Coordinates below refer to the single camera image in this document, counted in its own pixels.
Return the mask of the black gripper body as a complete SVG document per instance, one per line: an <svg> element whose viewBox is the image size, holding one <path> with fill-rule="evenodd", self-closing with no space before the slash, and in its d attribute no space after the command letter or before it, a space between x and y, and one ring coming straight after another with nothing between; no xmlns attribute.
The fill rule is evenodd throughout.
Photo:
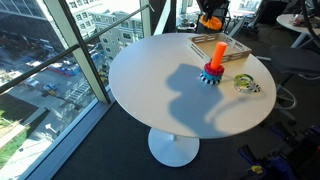
<svg viewBox="0 0 320 180"><path fill-rule="evenodd" d="M196 0L200 10L204 13L204 19L208 20L212 17L213 12L227 4L229 0Z"/></svg>

